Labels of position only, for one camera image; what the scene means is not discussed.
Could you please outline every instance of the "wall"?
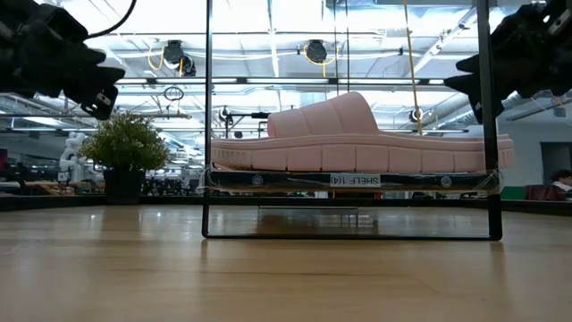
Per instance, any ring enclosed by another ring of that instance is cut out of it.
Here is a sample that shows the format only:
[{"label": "wall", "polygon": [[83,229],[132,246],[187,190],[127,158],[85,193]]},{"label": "wall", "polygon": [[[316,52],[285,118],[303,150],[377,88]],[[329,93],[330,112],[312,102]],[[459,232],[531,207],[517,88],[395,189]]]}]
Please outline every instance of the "wall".
[{"label": "wall", "polygon": [[499,133],[515,142],[515,165],[505,172],[505,185],[543,184],[541,142],[572,142],[572,126],[558,123],[500,123]]},{"label": "wall", "polygon": [[38,140],[28,135],[0,135],[0,148],[8,148],[8,157],[21,160],[21,155],[59,159],[65,146],[64,137],[42,135]]}]

